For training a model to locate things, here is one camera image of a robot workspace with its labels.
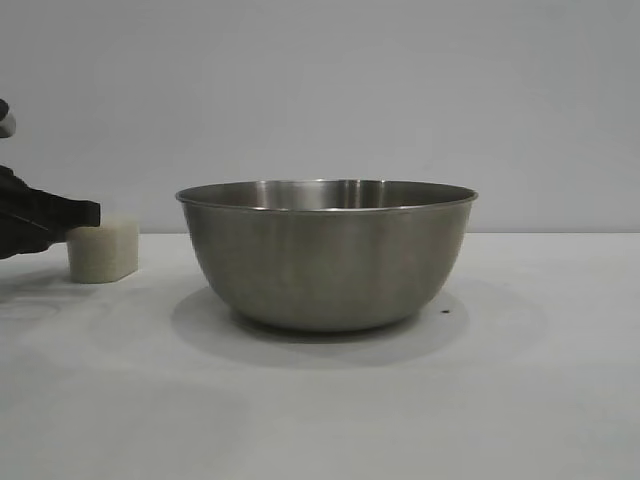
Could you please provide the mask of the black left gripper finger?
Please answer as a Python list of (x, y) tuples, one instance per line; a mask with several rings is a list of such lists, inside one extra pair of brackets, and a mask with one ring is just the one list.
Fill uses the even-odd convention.
[(64, 214), (35, 219), (1, 213), (1, 259), (48, 250), (65, 239), (68, 220)]
[(51, 231), (101, 224), (98, 203), (73, 200), (32, 188), (6, 166), (1, 166), (1, 214)]

